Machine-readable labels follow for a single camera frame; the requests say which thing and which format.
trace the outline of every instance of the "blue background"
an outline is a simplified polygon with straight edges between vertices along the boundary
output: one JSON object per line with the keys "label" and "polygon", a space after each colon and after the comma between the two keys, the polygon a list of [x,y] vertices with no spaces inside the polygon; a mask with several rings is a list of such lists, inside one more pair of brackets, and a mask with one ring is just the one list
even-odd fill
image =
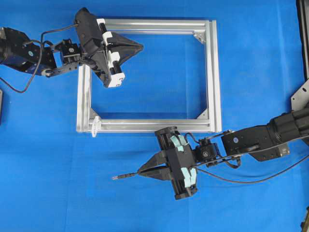
{"label": "blue background", "polygon": [[[106,17],[216,19],[224,130],[266,124],[289,111],[290,96],[304,82],[294,0],[3,0],[0,22],[39,39],[71,24],[84,6]],[[78,41],[73,29],[46,38]],[[201,44],[186,36],[130,38],[144,51],[123,65],[120,88],[103,89],[94,78],[94,109],[113,118],[195,118],[205,108]],[[20,88],[29,78],[4,66],[0,75]],[[23,95],[0,88],[1,232],[300,231],[309,205],[307,161],[250,186],[199,174],[198,193],[175,201],[169,182],[111,180],[137,170],[159,147],[153,134],[76,133],[77,72],[37,76]],[[309,151],[301,141],[290,148],[282,159],[260,163],[245,156],[238,170],[209,171],[261,178]]]}

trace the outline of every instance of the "cable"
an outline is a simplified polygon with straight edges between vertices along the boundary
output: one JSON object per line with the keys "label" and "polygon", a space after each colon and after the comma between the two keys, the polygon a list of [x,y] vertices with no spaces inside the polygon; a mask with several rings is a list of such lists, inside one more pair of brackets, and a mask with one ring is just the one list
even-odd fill
{"label": "cable", "polygon": [[239,167],[241,166],[241,159],[240,159],[240,157],[237,158],[237,165],[234,165],[234,164],[232,164],[232,163],[230,163],[230,162],[228,162],[228,161],[225,161],[225,163],[226,163],[230,168],[237,169],[237,168],[239,168]]}
{"label": "cable", "polygon": [[49,44],[49,43],[50,43],[49,41],[43,42],[44,35],[45,35],[45,34],[48,34],[48,33],[52,33],[52,32],[68,30],[68,29],[70,29],[70,28],[76,27],[77,25],[78,25],[78,24],[73,24],[73,25],[70,25],[70,26],[65,27],[65,28],[60,28],[60,29],[56,29],[56,30],[48,30],[48,31],[45,31],[45,32],[43,32],[43,33],[41,34],[41,41],[38,41],[38,40],[30,40],[30,41],[28,41],[28,42],[25,43],[25,44],[39,43],[39,44],[40,44],[40,56],[39,56],[38,63],[37,63],[37,65],[36,65],[36,67],[35,67],[35,70],[34,70],[34,72],[33,72],[32,76],[31,76],[31,78],[28,80],[28,82],[27,82],[27,84],[26,84],[26,86],[25,86],[25,88],[24,88],[23,90],[18,90],[18,89],[16,89],[16,88],[14,88],[14,87],[11,86],[8,82],[6,82],[2,77],[0,77],[0,80],[1,80],[4,84],[6,84],[9,88],[11,88],[12,90],[14,90],[14,91],[17,92],[17,93],[24,93],[24,92],[26,92],[27,89],[28,89],[28,87],[29,87],[29,85],[30,85],[30,83],[32,82],[32,80],[33,80],[35,74],[37,73],[37,71],[38,71],[38,69],[39,69],[39,65],[41,64],[44,44],[45,44],[45,43],[46,43],[46,44]]}
{"label": "cable", "polygon": [[191,132],[188,132],[184,135],[184,138],[186,139],[186,141],[188,142],[187,140],[187,136],[190,135],[190,137],[193,139],[194,142],[196,142],[197,144],[199,144],[199,142],[195,139],[194,135],[191,133]]}
{"label": "cable", "polygon": [[209,173],[209,172],[207,172],[207,171],[205,171],[205,170],[202,170],[202,169],[199,169],[199,168],[196,168],[196,169],[199,170],[199,171],[201,171],[201,172],[204,172],[204,173],[206,173],[206,174],[208,174],[208,175],[210,175],[210,176],[216,177],[216,178],[218,178],[218,179],[220,179],[220,180],[223,180],[223,181],[226,181],[226,182],[230,182],[230,183],[236,183],[236,184],[258,184],[258,183],[262,183],[262,182],[264,182],[264,181],[270,180],[270,179],[272,179],[272,178],[274,178],[274,177],[276,177],[276,176],[278,176],[278,175],[281,175],[281,174],[285,173],[286,171],[292,169],[293,167],[295,167],[296,165],[300,164],[301,162],[303,162],[304,160],[306,160],[306,159],[308,159],[308,158],[309,158],[309,155],[305,156],[305,157],[302,158],[300,161],[298,161],[298,162],[296,162],[295,164],[293,164],[292,166],[290,166],[290,167],[284,169],[283,171],[278,172],[277,174],[271,175],[271,176],[269,176],[269,177],[267,177],[267,178],[264,178],[264,179],[261,179],[261,180],[255,180],[255,181],[237,181],[237,180],[229,180],[229,179],[225,179],[225,178],[223,178],[223,177],[217,176],[217,175],[215,175],[215,174]]}

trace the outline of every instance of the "rectangular metal frame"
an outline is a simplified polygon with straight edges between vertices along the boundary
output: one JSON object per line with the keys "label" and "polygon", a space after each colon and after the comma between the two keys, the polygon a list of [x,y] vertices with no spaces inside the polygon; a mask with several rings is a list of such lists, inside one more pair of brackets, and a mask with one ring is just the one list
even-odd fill
{"label": "rectangular metal frame", "polygon": [[153,132],[168,126],[179,131],[220,132],[221,96],[216,21],[106,19],[107,30],[125,34],[193,35],[205,47],[207,105],[197,119],[103,119],[91,108],[91,69],[79,68],[77,123],[78,132]]}

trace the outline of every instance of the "blue surface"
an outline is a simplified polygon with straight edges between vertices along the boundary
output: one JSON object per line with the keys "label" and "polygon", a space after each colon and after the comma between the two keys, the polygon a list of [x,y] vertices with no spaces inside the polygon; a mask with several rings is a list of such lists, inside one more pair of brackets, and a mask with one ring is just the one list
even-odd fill
{"label": "blue surface", "polygon": [[[0,22],[38,39],[42,31],[72,23],[83,6],[100,16],[216,19],[225,130],[265,124],[289,111],[289,98],[304,81],[294,0],[3,0]],[[48,35],[53,42],[69,37],[77,41],[74,30]],[[199,44],[167,37],[171,50],[164,50],[155,37],[131,38],[147,47],[123,66],[127,75],[121,88],[103,89],[94,78],[94,108],[119,118],[121,112],[132,118],[196,117],[205,107],[200,103],[205,93],[198,88],[203,82]],[[29,78],[4,66],[0,75],[20,88]],[[308,162],[252,186],[199,174],[199,192],[175,201],[169,182],[111,180],[135,171],[159,147],[153,134],[99,134],[95,139],[77,134],[77,72],[37,76],[23,95],[0,87],[1,232],[300,230],[309,205]],[[290,148],[286,158],[259,163],[246,156],[239,170],[221,165],[209,171],[233,179],[260,178],[309,151],[301,141]]]}

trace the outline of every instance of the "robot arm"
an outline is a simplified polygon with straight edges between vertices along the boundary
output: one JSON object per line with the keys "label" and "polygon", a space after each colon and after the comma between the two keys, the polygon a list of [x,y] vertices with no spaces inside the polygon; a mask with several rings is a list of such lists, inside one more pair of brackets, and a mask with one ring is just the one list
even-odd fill
{"label": "robot arm", "polygon": [[[232,168],[240,166],[240,158],[249,153],[257,161],[283,157],[290,153],[287,143],[309,136],[309,108],[275,117],[267,125],[225,131],[221,134],[196,141],[192,149],[186,136],[180,135],[176,127],[155,132],[161,151],[152,156],[136,173],[119,175],[121,179],[135,174],[172,183],[175,199],[190,197],[197,192],[197,167],[211,167],[226,163]],[[211,139],[221,136],[226,156],[221,156],[216,143]],[[229,163],[235,160],[237,165]]]}
{"label": "robot arm", "polygon": [[[71,39],[58,44],[43,42],[43,35],[75,27],[80,45]],[[86,8],[80,9],[74,25],[64,29],[46,31],[41,41],[30,40],[28,36],[11,28],[0,29],[0,64],[33,75],[52,77],[77,69],[87,64],[103,82],[105,87],[118,87],[125,74],[123,64],[143,49],[143,46],[117,33],[107,31],[105,21],[98,24],[97,17]],[[62,66],[57,67],[54,53],[60,53]]]}

